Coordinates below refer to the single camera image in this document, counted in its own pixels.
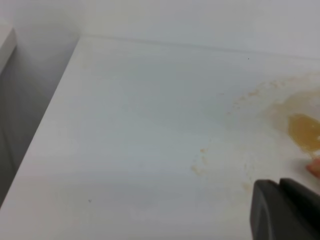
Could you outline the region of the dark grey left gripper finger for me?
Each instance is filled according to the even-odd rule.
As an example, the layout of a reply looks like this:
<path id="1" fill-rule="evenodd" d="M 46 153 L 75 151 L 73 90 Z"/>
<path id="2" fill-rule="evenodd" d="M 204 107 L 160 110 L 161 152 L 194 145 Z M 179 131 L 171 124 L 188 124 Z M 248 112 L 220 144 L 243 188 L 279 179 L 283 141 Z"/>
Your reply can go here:
<path id="1" fill-rule="evenodd" d="M 290 178 L 255 181 L 251 233 L 253 240 L 318 240 L 320 195 Z"/>

